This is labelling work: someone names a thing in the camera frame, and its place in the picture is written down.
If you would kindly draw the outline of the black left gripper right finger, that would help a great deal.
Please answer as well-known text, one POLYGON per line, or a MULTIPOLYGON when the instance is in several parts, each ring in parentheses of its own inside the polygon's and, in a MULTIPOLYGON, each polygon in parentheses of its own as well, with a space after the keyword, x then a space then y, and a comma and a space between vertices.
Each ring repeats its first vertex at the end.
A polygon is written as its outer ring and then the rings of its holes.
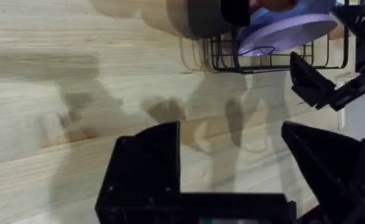
POLYGON ((281 135, 318 201, 298 222, 365 224, 365 139, 291 121, 281 135))

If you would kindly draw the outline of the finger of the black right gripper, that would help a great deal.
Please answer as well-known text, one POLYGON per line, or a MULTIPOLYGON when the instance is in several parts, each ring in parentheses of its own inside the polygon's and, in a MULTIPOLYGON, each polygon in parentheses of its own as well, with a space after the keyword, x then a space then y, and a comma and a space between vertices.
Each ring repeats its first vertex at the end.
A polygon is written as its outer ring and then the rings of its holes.
POLYGON ((335 91, 336 85, 296 52, 290 53, 290 77, 292 91, 306 104, 318 110, 328 104, 327 98, 335 91))

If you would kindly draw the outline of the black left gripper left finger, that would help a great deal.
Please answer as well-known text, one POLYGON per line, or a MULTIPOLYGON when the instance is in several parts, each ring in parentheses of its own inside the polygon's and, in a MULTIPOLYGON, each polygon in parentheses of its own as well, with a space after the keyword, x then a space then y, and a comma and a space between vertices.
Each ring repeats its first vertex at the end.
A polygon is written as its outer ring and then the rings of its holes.
POLYGON ((167 200, 180 193, 180 123, 117 139, 95 204, 102 224, 178 223, 167 200))

